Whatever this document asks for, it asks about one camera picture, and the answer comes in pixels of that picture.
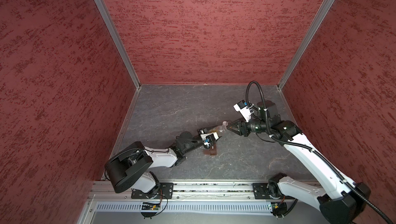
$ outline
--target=ventilation grille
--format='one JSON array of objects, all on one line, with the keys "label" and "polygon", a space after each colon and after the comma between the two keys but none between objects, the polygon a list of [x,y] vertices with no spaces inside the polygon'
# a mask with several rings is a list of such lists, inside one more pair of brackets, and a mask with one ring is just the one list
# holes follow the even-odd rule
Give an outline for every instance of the ventilation grille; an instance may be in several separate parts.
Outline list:
[{"label": "ventilation grille", "polygon": [[[142,202],[98,202],[97,212],[140,212]],[[259,202],[169,202],[164,212],[271,214],[270,203]]]}]

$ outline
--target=aluminum frame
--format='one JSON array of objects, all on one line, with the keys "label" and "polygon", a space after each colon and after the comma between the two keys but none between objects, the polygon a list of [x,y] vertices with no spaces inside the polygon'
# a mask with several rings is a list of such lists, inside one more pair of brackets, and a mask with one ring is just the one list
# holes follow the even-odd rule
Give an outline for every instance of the aluminum frame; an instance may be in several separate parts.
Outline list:
[{"label": "aluminum frame", "polygon": [[[268,183],[267,180],[161,180],[161,182],[174,183],[170,203],[240,203],[252,204],[278,202],[281,199],[255,199],[253,183]],[[305,184],[320,186],[317,181],[303,181]],[[131,192],[115,193],[110,181],[95,181],[88,195],[87,203],[77,224],[90,224],[98,204],[103,203],[140,203],[141,199],[131,199]]]},{"label": "aluminum frame", "polygon": [[[113,147],[113,150],[111,151],[109,159],[119,152],[119,149],[120,149],[120,146],[121,146],[121,143],[122,143],[122,139],[125,136],[126,129],[128,128],[129,121],[131,120],[132,113],[133,113],[133,110],[135,109],[135,106],[136,106],[137,99],[139,97],[139,93],[140,93],[141,88],[142,87],[136,88],[136,91],[135,91],[135,93],[133,95],[131,104],[129,105],[129,109],[126,112],[126,116],[124,118],[124,122],[121,125],[120,132],[118,133],[116,143],[114,144],[114,147]],[[103,172],[102,180],[105,180],[105,172]]]},{"label": "aluminum frame", "polygon": [[135,84],[136,89],[139,88],[141,86],[141,83],[137,78],[135,69],[132,66],[131,60],[129,59],[128,53],[125,50],[124,44],[122,43],[120,35],[117,32],[116,26],[114,25],[113,20],[111,19],[110,13],[107,10],[104,0],[94,0],[94,1],[96,3],[97,8],[99,9],[100,14],[102,15],[103,21],[105,22],[111,37],[113,38],[114,43],[116,44],[118,52],[121,55],[121,58],[125,64],[125,67],[128,70],[128,73],[133,83]]},{"label": "aluminum frame", "polygon": [[297,48],[296,53],[294,54],[293,58],[291,59],[285,73],[283,74],[282,78],[278,83],[278,88],[282,90],[285,86],[286,81],[290,77],[291,73],[293,72],[295,66],[297,65],[298,61],[300,60],[301,56],[303,55],[304,51],[306,50],[308,44],[311,42],[314,34],[318,30],[320,24],[322,23],[324,17],[329,12],[330,7],[333,5],[334,0],[323,0],[322,4],[319,7],[318,12],[316,13],[314,19],[312,20],[311,25],[309,26],[307,32],[303,40],[300,43],[300,46]]},{"label": "aluminum frame", "polygon": [[285,95],[283,94],[282,90],[279,88],[278,88],[278,92],[279,92],[280,98],[282,99],[283,105],[285,106],[285,111],[290,118],[290,121],[294,122],[294,124],[296,124],[298,126],[298,124],[293,116],[293,113],[291,112],[289,103],[286,101]]}]

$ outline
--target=robotic arm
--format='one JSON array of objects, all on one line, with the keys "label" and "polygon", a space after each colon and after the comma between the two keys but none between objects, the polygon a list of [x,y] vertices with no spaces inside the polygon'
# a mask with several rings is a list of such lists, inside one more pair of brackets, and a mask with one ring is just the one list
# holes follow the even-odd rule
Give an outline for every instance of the robotic arm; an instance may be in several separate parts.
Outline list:
[{"label": "robotic arm", "polygon": [[[248,100],[249,88],[256,84],[260,91],[261,102],[254,107]],[[349,224],[365,208],[366,204],[374,209],[384,220],[393,222],[368,198],[371,190],[364,183],[356,184],[329,162],[308,140],[304,133],[291,121],[282,121],[275,104],[265,100],[260,85],[249,83],[246,101],[234,105],[243,118],[232,122],[227,129],[240,135],[267,133],[270,138],[294,154],[320,182],[321,187],[298,182],[283,173],[269,179],[268,194],[274,198],[290,196],[318,209],[331,224]],[[144,147],[135,142],[112,157],[105,165],[105,173],[116,193],[133,188],[144,193],[157,194],[160,184],[151,172],[153,167],[178,166],[186,159],[185,154],[204,146],[209,149],[220,138],[216,127],[201,128],[198,135],[183,132],[167,149]],[[289,213],[295,203],[286,212]]]},{"label": "robotic arm", "polygon": [[178,166],[186,159],[186,153],[203,146],[210,149],[219,139],[217,126],[198,129],[198,135],[183,132],[176,141],[166,149],[152,149],[134,142],[105,165],[105,173],[116,193],[133,188],[155,195],[160,187],[156,176],[146,172],[153,167]]},{"label": "robotic arm", "polygon": [[[240,136],[249,136],[253,132],[266,132],[266,122],[263,119],[266,111],[271,128],[270,135],[275,136],[280,141],[280,145],[294,154],[322,186],[312,187],[298,182],[286,174],[279,173],[269,180],[268,193],[270,196],[274,199],[279,199],[283,196],[294,197],[321,211],[330,223],[350,223],[364,210],[365,202],[347,186],[346,182],[366,198],[370,195],[370,189],[364,183],[356,184],[334,165],[327,164],[318,154],[323,158],[325,157],[309,142],[307,137],[293,122],[281,121],[273,102],[265,101],[265,104],[265,107],[262,102],[257,104],[259,118],[251,119],[249,117],[246,118],[246,110],[249,107],[242,100],[236,105],[245,106],[239,108],[241,113],[245,113],[245,120],[238,119],[227,126],[227,129]],[[343,180],[340,180],[336,171],[343,176]]]}]

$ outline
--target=textured red wall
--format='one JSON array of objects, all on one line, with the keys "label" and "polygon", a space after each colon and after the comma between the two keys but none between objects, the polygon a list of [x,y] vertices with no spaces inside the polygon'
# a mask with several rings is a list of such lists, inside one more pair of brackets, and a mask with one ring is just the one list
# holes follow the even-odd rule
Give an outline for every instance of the textured red wall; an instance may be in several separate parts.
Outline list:
[{"label": "textured red wall", "polygon": [[142,83],[277,84],[323,0],[105,0]]},{"label": "textured red wall", "polygon": [[[284,94],[314,145],[396,221],[396,0],[336,0]],[[367,208],[356,222],[379,219]]]},{"label": "textured red wall", "polygon": [[0,9],[0,223],[74,224],[133,83],[93,0]]}]

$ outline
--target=metal mounting plate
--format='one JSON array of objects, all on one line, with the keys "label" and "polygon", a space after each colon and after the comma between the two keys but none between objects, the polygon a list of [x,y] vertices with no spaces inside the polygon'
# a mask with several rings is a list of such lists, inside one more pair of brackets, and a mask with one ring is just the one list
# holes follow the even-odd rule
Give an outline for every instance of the metal mounting plate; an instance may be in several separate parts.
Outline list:
[{"label": "metal mounting plate", "polygon": [[[172,199],[173,194],[173,183],[160,183],[160,190],[162,194],[168,199]],[[132,189],[131,199],[159,199],[160,196],[156,195],[152,197],[151,194],[143,193],[140,190]]]},{"label": "metal mounting plate", "polygon": [[[273,200],[273,198],[270,197],[267,191],[267,183],[253,183],[253,193],[254,193],[254,198],[255,199],[265,199],[265,200]],[[292,197],[286,196],[285,199],[294,199]]]}]

